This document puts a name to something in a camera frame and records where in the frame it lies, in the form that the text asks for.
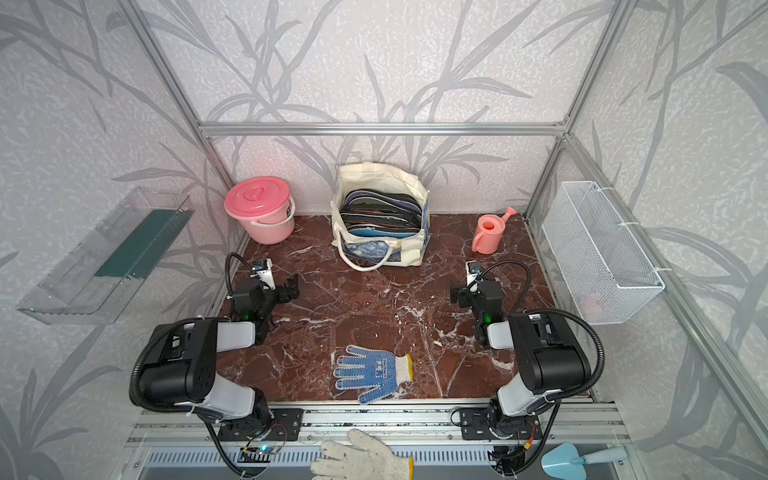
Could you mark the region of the cream canvas tote bag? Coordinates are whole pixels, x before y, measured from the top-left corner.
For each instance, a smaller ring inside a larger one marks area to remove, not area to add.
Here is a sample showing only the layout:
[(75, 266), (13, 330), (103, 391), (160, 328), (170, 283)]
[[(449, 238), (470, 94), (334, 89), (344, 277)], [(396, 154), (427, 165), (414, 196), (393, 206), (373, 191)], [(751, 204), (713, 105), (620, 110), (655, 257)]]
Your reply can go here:
[[(344, 206), (346, 196), (357, 189), (374, 189), (385, 193), (403, 193), (411, 195), (422, 206), (422, 213), (392, 208), (384, 205)], [(407, 238), (359, 237), (347, 231), (348, 227), (359, 225), (393, 228), (371, 224), (345, 224), (340, 216), (342, 211), (378, 211), (404, 212), (422, 217), (419, 233)], [(337, 191), (331, 201), (333, 245), (341, 259), (352, 269), (369, 272), (384, 266), (414, 267), (419, 266), (425, 256), (430, 240), (429, 191), (419, 178), (398, 167), (385, 164), (363, 162), (346, 164), (338, 169)]]

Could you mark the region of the black red paddle case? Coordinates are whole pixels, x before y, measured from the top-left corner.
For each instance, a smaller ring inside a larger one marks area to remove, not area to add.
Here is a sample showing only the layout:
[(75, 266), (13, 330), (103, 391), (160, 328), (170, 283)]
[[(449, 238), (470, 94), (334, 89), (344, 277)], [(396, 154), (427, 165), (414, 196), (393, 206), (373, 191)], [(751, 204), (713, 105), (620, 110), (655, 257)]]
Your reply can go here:
[(342, 211), (340, 216), (345, 224), (371, 224), (393, 228), (420, 228), (422, 217), (404, 212)]

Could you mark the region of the blue paddle case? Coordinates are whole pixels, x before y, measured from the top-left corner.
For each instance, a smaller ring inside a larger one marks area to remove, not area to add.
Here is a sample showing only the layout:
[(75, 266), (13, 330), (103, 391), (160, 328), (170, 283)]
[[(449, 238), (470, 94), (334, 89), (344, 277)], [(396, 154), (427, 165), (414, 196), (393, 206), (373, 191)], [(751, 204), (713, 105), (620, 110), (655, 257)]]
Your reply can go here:
[(418, 229), (387, 229), (378, 228), (376, 226), (359, 225), (355, 227), (348, 227), (347, 231), (359, 237), (388, 237), (388, 238), (407, 238), (419, 233)]

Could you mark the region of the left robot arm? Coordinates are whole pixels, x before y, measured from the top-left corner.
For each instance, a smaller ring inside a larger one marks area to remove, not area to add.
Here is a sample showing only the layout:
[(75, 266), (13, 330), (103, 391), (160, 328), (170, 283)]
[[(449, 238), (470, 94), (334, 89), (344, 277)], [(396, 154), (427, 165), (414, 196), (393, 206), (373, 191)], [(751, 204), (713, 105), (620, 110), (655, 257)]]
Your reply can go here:
[(156, 327), (139, 354), (129, 383), (131, 402), (155, 413), (197, 416), (225, 442), (293, 442), (301, 409), (269, 407), (262, 390), (219, 374), (219, 354), (261, 345), (273, 327), (276, 306), (300, 295), (299, 278), (278, 284), (269, 259), (248, 263), (248, 278), (226, 281), (231, 311), (223, 317), (194, 317)]

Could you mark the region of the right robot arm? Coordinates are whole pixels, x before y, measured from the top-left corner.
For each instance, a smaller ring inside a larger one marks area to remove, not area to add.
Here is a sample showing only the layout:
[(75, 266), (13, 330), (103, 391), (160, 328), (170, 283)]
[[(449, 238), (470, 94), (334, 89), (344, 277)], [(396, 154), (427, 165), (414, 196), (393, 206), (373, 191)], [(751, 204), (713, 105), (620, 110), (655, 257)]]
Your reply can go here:
[(510, 263), (526, 273), (524, 289), (511, 313), (502, 311), (502, 286), (490, 276), (491, 267), (466, 262), (466, 281), (450, 288), (450, 301), (473, 314), (473, 333), (480, 346), (512, 351), (517, 368), (486, 407), (458, 410), (465, 440), (541, 439), (545, 434), (540, 431), (539, 417), (556, 402), (590, 390), (604, 371), (604, 347), (585, 320), (559, 309), (521, 309), (531, 272), (523, 262)]

